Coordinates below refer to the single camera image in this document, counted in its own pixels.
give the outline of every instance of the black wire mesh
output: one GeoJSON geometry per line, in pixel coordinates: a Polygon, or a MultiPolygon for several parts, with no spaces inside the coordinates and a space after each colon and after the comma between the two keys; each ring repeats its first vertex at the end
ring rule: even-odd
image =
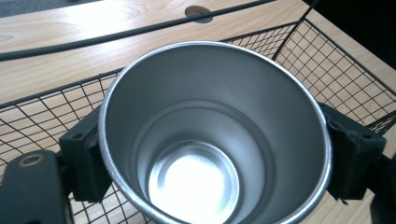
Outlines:
{"type": "MultiPolygon", "coordinates": [[[[252,49],[290,70],[316,99],[383,133],[396,122],[396,94],[311,22],[297,22],[223,40],[252,49]]],[[[0,183],[9,161],[37,149],[58,151],[58,139],[101,104],[120,70],[0,105],[0,183]]],[[[76,223],[153,223],[113,184],[102,203],[70,197],[76,223]]]]}

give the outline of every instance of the stainless steel cup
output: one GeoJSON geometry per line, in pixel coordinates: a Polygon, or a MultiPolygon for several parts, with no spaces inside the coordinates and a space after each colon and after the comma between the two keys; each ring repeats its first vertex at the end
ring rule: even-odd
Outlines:
{"type": "Polygon", "coordinates": [[[253,51],[156,49],[127,66],[99,118],[123,194],[160,223],[295,222],[325,191],[331,143],[308,90],[253,51]]]}

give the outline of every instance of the wire basket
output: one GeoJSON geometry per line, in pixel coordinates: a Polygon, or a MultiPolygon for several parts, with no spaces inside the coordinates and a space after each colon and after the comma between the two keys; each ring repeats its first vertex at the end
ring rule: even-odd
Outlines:
{"type": "MultiPolygon", "coordinates": [[[[311,21],[296,21],[223,40],[272,58],[324,104],[377,133],[396,122],[396,93],[311,21]]],[[[58,139],[99,106],[121,69],[0,105],[0,176],[7,163],[32,150],[58,151],[58,139]]],[[[113,184],[102,203],[76,202],[76,223],[153,223],[113,184]]]]}

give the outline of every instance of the wooden table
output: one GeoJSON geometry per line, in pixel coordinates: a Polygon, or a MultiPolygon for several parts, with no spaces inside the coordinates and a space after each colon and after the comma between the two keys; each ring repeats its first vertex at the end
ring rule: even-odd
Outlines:
{"type": "MultiPolygon", "coordinates": [[[[106,0],[3,18],[0,19],[0,52],[68,43],[184,18],[185,8],[192,5],[214,11],[250,1],[106,0]]],[[[297,21],[307,8],[300,0],[278,0],[216,17],[207,24],[191,22],[84,49],[3,62],[0,63],[0,104],[123,67],[159,46],[187,40],[221,40],[297,21]]],[[[396,90],[395,70],[317,12],[312,11],[308,19],[396,90]]],[[[396,128],[385,136],[389,140],[385,153],[392,156],[396,151],[396,128]]],[[[363,201],[350,201],[345,206],[326,193],[304,223],[371,223],[372,199],[373,194],[367,192],[363,201]]]]}

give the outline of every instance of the wooden desk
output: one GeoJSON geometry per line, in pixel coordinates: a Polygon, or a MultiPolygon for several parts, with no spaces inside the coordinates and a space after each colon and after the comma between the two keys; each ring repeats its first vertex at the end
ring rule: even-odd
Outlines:
{"type": "MultiPolygon", "coordinates": [[[[213,11],[246,2],[108,0],[3,18],[0,19],[0,51],[67,43],[183,18],[184,9],[192,5],[213,11]]],[[[84,49],[0,63],[0,104],[123,67],[159,46],[187,40],[221,40],[297,21],[306,9],[307,5],[300,0],[278,0],[216,17],[208,24],[192,22],[84,49]]],[[[308,19],[396,90],[396,71],[315,11],[310,13],[308,19]]],[[[396,151],[396,128],[393,127],[386,137],[389,140],[386,154],[392,156],[396,151]]],[[[363,201],[349,202],[349,206],[345,206],[326,193],[304,223],[370,223],[372,198],[373,194],[368,192],[363,201]]]]}

